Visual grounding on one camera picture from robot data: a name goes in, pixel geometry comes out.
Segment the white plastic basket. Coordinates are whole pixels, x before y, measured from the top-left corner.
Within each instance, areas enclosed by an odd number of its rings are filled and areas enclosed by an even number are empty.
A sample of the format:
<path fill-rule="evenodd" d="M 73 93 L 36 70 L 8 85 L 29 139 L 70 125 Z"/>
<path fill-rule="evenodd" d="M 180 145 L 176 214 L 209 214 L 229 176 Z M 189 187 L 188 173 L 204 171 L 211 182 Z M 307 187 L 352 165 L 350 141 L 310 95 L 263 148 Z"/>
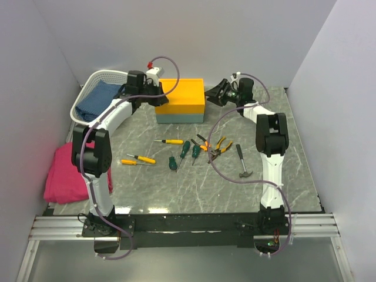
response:
<path fill-rule="evenodd" d="M 99 70 L 90 75 L 83 88 L 79 92 L 73 106 L 70 110 L 71 119 L 80 124 L 87 125 L 89 122 L 84 122 L 79 119 L 78 114 L 76 113 L 75 106 L 83 100 L 85 96 L 97 85 L 97 83 L 102 80 L 106 83 L 117 84 L 122 86 L 126 83 L 127 72 L 115 71 L 115 70 Z"/>

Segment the orange black long-nose pliers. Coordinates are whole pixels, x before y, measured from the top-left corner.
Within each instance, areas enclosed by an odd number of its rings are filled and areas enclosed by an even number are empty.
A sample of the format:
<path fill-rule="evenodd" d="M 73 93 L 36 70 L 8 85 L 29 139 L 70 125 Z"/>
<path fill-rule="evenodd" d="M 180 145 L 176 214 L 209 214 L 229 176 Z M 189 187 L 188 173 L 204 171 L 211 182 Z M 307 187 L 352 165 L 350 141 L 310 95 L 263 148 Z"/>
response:
<path fill-rule="evenodd" d="M 210 163 L 210 161 L 214 161 L 221 154 L 229 150 L 229 148 L 232 146 L 233 142 L 229 141 L 229 143 L 226 146 L 222 147 L 222 143 L 225 139 L 226 139 L 225 136 L 221 137 L 221 139 L 216 143 L 215 149 L 209 150 L 210 155 L 209 155 L 209 160 L 207 162 L 208 164 Z"/>

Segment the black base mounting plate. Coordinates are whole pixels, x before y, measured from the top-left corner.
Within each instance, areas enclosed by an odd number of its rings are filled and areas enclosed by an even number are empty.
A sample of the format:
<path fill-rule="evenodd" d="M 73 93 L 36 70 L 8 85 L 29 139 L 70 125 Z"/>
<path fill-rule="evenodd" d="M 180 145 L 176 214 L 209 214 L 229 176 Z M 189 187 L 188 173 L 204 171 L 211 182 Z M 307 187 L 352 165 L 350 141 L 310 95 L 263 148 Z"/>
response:
<path fill-rule="evenodd" d="M 82 236 L 95 250 L 154 247 L 236 246 L 253 248 L 255 239 L 275 239 L 291 232 L 291 217 L 280 211 L 257 213 L 113 214 L 104 222 L 80 214 Z"/>

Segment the green screwdriver right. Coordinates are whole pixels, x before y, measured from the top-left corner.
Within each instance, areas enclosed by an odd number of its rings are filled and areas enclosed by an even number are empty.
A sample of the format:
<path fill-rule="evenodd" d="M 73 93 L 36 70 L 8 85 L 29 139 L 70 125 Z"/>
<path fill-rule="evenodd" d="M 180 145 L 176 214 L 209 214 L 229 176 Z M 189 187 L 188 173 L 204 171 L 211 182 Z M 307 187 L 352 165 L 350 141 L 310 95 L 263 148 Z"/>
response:
<path fill-rule="evenodd" d="M 198 158 L 200 154 L 201 148 L 199 145 L 194 145 L 192 150 L 192 165 L 194 165 L 195 160 Z"/>

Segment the orange black pliers small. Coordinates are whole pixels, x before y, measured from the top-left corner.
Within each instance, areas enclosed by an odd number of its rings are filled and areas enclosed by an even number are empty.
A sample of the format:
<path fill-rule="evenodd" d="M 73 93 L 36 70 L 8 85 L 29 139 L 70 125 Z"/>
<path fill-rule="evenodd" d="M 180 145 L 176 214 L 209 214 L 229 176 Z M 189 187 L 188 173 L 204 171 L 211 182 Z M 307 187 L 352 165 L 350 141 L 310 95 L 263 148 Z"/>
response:
<path fill-rule="evenodd" d="M 197 134 L 196 135 L 202 142 L 203 144 L 199 144 L 197 143 L 194 139 L 191 139 L 191 141 L 193 142 L 194 145 L 197 145 L 199 146 L 202 150 L 204 150 L 205 152 L 208 151 L 208 148 L 211 146 L 208 141 L 206 140 L 206 138 L 204 138 L 202 135 L 200 134 Z"/>

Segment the yellow screwdriver middle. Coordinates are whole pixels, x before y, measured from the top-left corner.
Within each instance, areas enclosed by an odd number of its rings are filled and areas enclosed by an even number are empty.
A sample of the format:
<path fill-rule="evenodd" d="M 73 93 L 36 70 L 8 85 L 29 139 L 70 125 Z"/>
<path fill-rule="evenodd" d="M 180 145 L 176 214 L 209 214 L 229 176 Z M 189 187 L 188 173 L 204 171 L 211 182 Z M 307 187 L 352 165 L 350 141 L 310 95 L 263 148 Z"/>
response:
<path fill-rule="evenodd" d="M 156 164 L 156 160 L 155 159 L 151 159 L 149 157 L 146 157 L 146 156 L 139 156 L 139 155 L 131 155 L 131 154 L 126 154 L 127 156 L 130 156 L 134 159 L 137 159 L 137 160 L 140 160 L 142 162 L 145 162 L 145 163 L 148 163 L 148 164 L 151 164 L 151 165 L 155 165 Z"/>

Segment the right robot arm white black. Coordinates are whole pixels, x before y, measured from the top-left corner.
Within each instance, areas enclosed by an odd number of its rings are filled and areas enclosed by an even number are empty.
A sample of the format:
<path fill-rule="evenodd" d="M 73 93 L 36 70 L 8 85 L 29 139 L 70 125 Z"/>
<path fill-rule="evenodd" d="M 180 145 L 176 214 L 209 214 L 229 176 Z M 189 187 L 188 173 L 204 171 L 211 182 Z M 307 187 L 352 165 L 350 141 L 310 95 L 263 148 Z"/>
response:
<path fill-rule="evenodd" d="M 253 75 L 237 72 L 231 80 L 223 79 L 205 91 L 207 101 L 217 106 L 231 102 L 238 113 L 256 124 L 256 149 L 263 165 L 263 194 L 256 225 L 260 232 L 270 234 L 275 229 L 288 226 L 285 218 L 286 197 L 281 191 L 283 160 L 289 146 L 287 118 L 263 107 L 270 100 L 258 102 L 253 98 L 254 82 L 261 82 Z"/>

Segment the green screwdriver long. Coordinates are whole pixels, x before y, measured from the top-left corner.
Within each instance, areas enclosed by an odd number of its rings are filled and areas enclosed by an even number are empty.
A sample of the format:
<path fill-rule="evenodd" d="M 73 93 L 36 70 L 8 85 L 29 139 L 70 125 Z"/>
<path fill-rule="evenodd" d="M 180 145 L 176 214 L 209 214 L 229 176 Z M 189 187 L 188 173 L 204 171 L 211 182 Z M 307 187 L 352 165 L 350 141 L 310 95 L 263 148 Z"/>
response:
<path fill-rule="evenodd" d="M 189 149 L 190 149 L 190 142 L 187 140 L 187 141 L 184 142 L 182 150 L 180 152 L 180 156 L 179 156 L 180 160 L 179 160 L 179 164 L 177 165 L 176 171 L 178 171 L 178 169 L 179 169 L 183 159 L 185 158 L 187 152 L 189 151 Z"/>

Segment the green screwdriver short left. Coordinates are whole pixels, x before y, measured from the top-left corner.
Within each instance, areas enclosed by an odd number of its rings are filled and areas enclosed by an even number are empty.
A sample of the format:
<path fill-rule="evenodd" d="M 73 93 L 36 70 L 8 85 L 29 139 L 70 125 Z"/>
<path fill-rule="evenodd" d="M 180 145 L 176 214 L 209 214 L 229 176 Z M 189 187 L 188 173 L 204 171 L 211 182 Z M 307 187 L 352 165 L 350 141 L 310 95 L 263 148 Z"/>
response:
<path fill-rule="evenodd" d="M 170 170 L 172 170 L 172 171 L 176 171 L 177 170 L 177 163 L 176 163 L 175 157 L 173 156 L 173 153 L 169 157 L 168 165 L 169 165 L 169 169 Z"/>

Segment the orange grey drawer box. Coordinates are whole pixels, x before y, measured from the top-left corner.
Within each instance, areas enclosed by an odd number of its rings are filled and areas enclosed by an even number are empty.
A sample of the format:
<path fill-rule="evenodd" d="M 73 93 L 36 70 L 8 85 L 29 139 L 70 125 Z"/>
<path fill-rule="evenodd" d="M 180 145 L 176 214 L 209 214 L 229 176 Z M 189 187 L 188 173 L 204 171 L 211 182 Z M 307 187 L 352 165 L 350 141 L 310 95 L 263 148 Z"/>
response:
<path fill-rule="evenodd" d="M 203 123 L 206 108 L 203 78 L 180 78 L 167 98 L 167 104 L 155 108 L 157 123 Z"/>

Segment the small black hammer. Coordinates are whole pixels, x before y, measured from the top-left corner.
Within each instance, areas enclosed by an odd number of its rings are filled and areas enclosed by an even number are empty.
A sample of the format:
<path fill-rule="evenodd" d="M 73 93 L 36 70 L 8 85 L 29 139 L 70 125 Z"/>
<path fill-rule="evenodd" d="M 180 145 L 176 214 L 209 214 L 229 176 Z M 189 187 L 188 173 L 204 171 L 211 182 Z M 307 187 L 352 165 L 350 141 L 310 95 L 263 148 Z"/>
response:
<path fill-rule="evenodd" d="M 242 153 L 240 144 L 236 144 L 236 150 L 237 150 L 237 154 L 239 156 L 239 159 L 241 161 L 241 165 L 242 165 L 242 168 L 243 168 L 243 172 L 239 173 L 239 178 L 250 177 L 253 174 L 253 171 L 251 171 L 251 172 L 247 171 L 246 164 L 244 162 L 243 153 Z"/>

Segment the blue cloth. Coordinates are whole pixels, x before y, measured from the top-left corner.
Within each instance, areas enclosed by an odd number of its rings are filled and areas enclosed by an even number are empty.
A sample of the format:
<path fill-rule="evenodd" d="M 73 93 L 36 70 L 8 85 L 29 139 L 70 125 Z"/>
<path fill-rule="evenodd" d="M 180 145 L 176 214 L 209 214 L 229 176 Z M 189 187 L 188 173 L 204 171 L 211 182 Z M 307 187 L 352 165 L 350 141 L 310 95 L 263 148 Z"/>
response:
<path fill-rule="evenodd" d="M 80 120 L 91 122 L 96 119 L 118 94 L 120 85 L 100 80 L 97 85 L 75 106 Z"/>

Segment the pink folded cloth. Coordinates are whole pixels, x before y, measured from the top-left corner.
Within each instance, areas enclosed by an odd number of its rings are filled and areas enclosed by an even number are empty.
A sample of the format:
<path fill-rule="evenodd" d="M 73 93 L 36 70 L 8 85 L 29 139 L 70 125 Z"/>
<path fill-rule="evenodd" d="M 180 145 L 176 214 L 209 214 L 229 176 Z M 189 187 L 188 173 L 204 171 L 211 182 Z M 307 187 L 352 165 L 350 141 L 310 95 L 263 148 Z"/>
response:
<path fill-rule="evenodd" d="M 55 150 L 45 183 L 46 202 L 68 204 L 89 198 L 82 175 L 71 162 L 72 142 Z"/>

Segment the yellow screwdriver upper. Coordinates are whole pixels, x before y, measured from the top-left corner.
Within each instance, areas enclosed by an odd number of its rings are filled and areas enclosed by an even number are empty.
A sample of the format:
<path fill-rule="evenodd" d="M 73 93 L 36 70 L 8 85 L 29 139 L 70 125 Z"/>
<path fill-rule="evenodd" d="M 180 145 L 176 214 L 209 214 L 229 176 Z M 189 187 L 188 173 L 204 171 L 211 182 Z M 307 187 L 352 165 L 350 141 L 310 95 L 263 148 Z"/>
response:
<path fill-rule="evenodd" d="M 162 139 L 162 140 L 154 140 L 154 142 L 160 142 L 160 143 L 171 144 L 171 145 L 182 145 L 184 143 L 184 141 L 180 139 Z"/>

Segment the yellow screwdriver lower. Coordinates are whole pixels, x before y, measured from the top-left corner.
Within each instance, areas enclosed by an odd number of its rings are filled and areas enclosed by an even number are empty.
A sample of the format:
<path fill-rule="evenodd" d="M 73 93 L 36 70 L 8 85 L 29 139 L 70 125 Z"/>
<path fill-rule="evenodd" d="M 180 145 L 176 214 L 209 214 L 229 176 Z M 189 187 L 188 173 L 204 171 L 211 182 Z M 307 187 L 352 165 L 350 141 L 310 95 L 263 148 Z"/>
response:
<path fill-rule="evenodd" d="M 121 160 L 121 164 L 123 164 L 123 165 L 149 165 L 149 166 L 152 165 L 150 163 L 141 163 L 141 162 L 137 162 L 135 160 L 126 160 L 126 159 Z"/>

